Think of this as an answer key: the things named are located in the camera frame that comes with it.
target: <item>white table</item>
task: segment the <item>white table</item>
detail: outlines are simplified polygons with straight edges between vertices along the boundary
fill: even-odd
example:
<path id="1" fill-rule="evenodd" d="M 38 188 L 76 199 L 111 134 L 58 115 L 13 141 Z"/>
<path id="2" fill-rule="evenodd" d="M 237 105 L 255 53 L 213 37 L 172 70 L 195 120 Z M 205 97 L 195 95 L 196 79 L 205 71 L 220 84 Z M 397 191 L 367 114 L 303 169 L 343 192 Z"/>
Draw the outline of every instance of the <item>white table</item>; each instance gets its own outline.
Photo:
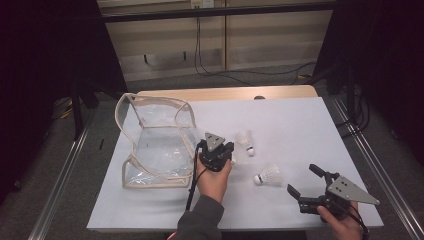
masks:
<path id="1" fill-rule="evenodd" d="M 318 215 L 301 214 L 286 190 L 293 185 L 305 197 L 318 197 L 325 181 L 313 163 L 339 172 L 366 189 L 321 98 L 220 100 L 190 102 L 199 128 L 233 141 L 251 129 L 256 154 L 240 159 L 229 177 L 223 200 L 224 231 L 305 230 L 325 226 Z M 121 167 L 130 151 L 121 134 L 87 228 L 100 232 L 173 231 L 184 212 L 188 188 L 123 189 Z M 253 176 L 275 163 L 282 187 L 256 186 Z M 193 205 L 198 198 L 198 191 Z M 360 204 L 369 227 L 383 226 L 373 205 Z"/>

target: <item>hand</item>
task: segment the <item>hand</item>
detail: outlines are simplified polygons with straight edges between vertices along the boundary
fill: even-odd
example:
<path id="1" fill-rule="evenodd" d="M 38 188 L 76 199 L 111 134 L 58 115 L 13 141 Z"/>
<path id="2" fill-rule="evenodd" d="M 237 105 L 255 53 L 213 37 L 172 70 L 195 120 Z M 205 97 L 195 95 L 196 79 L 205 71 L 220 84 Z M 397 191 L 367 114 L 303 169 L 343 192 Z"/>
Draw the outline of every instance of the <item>hand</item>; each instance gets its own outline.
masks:
<path id="1" fill-rule="evenodd" d="M 197 158 L 197 175 L 206 167 Z M 231 172 L 231 162 L 228 160 L 220 172 L 206 170 L 198 179 L 197 188 L 200 194 L 206 195 L 222 203 L 225 191 L 227 190 L 228 175 Z"/>
<path id="2" fill-rule="evenodd" d="M 351 202 L 352 206 L 358 210 L 358 203 Z M 331 230 L 333 231 L 333 236 L 338 240 L 360 240 L 362 239 L 362 230 L 355 220 L 351 217 L 347 216 L 345 219 L 339 221 L 337 220 L 328 210 L 323 206 L 319 206 L 317 208 L 318 213 L 322 218 L 330 224 Z M 358 213 L 349 208 L 349 211 L 356 217 L 358 217 Z"/>

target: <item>clear plastic bag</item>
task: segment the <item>clear plastic bag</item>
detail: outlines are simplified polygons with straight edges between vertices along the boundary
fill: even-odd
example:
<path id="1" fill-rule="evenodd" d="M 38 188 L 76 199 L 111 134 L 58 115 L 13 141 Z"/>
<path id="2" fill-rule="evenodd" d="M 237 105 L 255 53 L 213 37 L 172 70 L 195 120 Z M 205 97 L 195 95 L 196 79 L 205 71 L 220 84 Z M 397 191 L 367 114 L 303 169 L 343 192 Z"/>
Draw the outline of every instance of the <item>clear plastic bag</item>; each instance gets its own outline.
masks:
<path id="1" fill-rule="evenodd" d="M 116 106 L 115 120 L 131 144 L 122 165 L 124 188 L 188 185 L 198 134 L 186 101 L 126 93 Z"/>

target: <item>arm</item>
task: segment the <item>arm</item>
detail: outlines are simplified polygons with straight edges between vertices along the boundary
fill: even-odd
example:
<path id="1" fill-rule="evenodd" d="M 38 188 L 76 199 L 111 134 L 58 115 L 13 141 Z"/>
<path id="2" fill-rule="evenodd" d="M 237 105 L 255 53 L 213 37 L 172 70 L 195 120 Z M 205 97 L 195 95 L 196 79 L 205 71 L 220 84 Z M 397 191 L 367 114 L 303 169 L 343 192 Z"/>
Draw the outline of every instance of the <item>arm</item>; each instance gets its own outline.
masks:
<path id="1" fill-rule="evenodd" d="M 201 173 L 206 167 L 197 160 L 197 172 Z M 221 239 L 218 223 L 224 214 L 221 205 L 227 190 L 228 175 L 231 163 L 227 161 L 221 172 L 206 170 L 198 179 L 197 188 L 201 194 L 193 211 L 186 211 L 178 221 L 177 234 L 172 240 L 215 240 Z"/>
<path id="2" fill-rule="evenodd" d="M 350 213 L 358 217 L 358 213 L 352 209 L 353 207 L 358 210 L 358 203 L 351 202 L 352 207 L 350 207 Z M 328 210 L 323 206 L 317 208 L 318 213 L 322 218 L 327 221 L 331 226 L 333 236 L 338 240 L 360 240 L 362 239 L 361 226 L 353 220 L 351 217 L 347 216 L 345 219 L 339 221 L 337 220 Z"/>

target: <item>gray sleeve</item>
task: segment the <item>gray sleeve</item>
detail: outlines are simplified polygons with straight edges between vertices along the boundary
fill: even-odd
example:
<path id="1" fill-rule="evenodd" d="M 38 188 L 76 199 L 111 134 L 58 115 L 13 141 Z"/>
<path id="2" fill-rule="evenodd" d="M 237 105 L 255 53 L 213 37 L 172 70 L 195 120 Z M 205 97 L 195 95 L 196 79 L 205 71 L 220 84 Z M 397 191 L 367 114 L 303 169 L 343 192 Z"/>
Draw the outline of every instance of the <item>gray sleeve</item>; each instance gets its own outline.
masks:
<path id="1" fill-rule="evenodd" d="M 186 211 L 178 221 L 177 234 L 173 240 L 220 240 L 218 223 L 224 207 L 214 199 L 201 195 L 193 211 Z"/>

